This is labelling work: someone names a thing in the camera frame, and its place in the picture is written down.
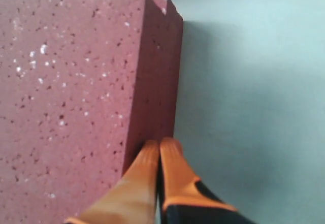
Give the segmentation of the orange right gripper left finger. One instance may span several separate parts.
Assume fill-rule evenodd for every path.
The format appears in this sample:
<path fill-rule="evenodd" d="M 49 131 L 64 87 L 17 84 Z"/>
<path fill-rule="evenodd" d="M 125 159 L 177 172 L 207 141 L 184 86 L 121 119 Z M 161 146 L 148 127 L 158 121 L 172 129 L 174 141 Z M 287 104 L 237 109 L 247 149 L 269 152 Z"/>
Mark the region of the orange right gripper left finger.
<path fill-rule="evenodd" d="M 129 169 L 101 199 L 65 223 L 155 223 L 159 144 L 148 140 Z"/>

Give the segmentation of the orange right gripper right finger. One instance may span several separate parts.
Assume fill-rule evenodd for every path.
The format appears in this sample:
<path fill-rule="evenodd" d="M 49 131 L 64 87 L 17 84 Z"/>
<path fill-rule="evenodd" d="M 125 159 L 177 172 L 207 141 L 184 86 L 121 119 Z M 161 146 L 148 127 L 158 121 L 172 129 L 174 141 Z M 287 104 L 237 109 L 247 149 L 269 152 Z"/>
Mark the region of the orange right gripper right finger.
<path fill-rule="evenodd" d="M 253 223 L 208 189 L 174 138 L 160 143 L 162 223 Z"/>

